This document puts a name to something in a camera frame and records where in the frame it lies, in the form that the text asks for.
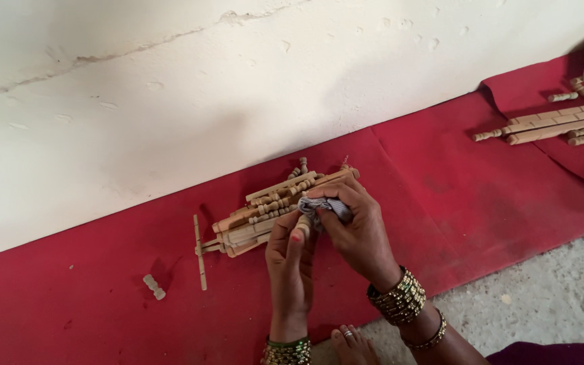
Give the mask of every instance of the gray cloth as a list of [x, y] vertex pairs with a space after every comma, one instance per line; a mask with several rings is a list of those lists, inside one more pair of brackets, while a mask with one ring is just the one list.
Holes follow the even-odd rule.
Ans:
[[321, 226], [321, 220], [317, 216], [317, 211], [315, 210], [317, 208], [335, 212], [339, 220], [344, 223], [353, 220], [353, 212], [339, 199], [331, 197], [318, 197], [314, 199], [302, 197], [298, 200], [298, 210], [310, 218], [310, 221], [313, 222], [315, 229], [318, 231], [322, 231], [323, 226]]

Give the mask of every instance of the white wall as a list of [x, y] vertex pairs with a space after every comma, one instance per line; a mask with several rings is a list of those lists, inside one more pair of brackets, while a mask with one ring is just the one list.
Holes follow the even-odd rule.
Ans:
[[0, 251], [582, 40], [578, 0], [0, 0]]

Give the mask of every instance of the gold bangle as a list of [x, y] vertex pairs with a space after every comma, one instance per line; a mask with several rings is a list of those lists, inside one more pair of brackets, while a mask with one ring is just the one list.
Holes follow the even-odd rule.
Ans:
[[416, 319], [425, 306], [425, 290], [418, 280], [404, 266], [402, 280], [387, 294], [380, 294], [373, 285], [369, 285], [367, 296], [371, 304], [382, 313], [392, 325], [398, 326]]
[[267, 337], [267, 346], [263, 350], [263, 365], [310, 365], [310, 339], [306, 336], [298, 341], [273, 342]]
[[402, 342], [405, 343], [405, 346], [409, 347], [410, 350], [418, 351], [418, 350], [431, 349], [432, 347], [436, 346], [436, 344], [438, 344], [439, 341], [441, 341], [443, 336], [445, 336], [445, 328], [448, 327], [448, 322], [445, 320], [443, 313], [441, 313], [441, 311], [439, 311], [438, 308], [436, 308], [436, 311], [439, 313], [439, 316], [441, 317], [441, 325], [439, 326], [439, 331], [436, 332], [436, 335], [432, 336], [432, 338], [430, 338], [427, 342], [425, 342], [422, 345], [412, 345], [412, 344], [408, 343], [407, 340], [400, 337], [400, 338], [402, 338]]

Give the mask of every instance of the gray floor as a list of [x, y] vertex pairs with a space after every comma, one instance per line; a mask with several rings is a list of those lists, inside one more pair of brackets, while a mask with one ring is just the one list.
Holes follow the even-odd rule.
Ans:
[[[584, 342], [584, 237], [434, 298], [436, 307], [484, 356], [516, 341]], [[415, 364], [395, 327], [364, 325], [383, 364]], [[330, 341], [313, 364], [339, 364]]]

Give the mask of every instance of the woman's left hand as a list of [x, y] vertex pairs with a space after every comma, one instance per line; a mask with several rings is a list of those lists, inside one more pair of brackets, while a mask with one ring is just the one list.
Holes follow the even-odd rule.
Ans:
[[272, 289], [272, 324], [269, 339], [293, 342], [308, 336], [308, 312], [312, 306], [312, 258], [317, 235], [306, 239], [295, 229], [301, 212], [290, 212], [272, 228], [265, 250]]

